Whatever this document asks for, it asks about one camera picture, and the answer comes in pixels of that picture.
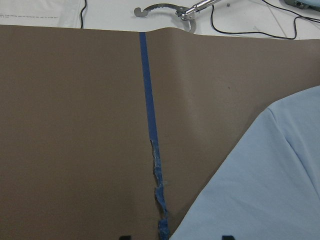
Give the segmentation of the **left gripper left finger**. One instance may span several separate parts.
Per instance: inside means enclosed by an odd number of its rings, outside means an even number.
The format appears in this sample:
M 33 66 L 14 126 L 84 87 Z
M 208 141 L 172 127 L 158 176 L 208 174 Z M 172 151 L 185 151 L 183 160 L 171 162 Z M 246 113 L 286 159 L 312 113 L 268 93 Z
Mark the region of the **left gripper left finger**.
M 132 240 L 131 235 L 123 235 L 119 237 L 119 240 Z

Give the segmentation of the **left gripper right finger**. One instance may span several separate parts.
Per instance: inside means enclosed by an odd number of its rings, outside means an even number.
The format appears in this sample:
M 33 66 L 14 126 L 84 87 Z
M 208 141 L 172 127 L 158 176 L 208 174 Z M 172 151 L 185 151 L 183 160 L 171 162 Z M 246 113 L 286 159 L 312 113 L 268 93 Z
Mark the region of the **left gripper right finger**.
M 235 240 L 234 236 L 232 235 L 223 235 L 221 237 L 222 240 Z

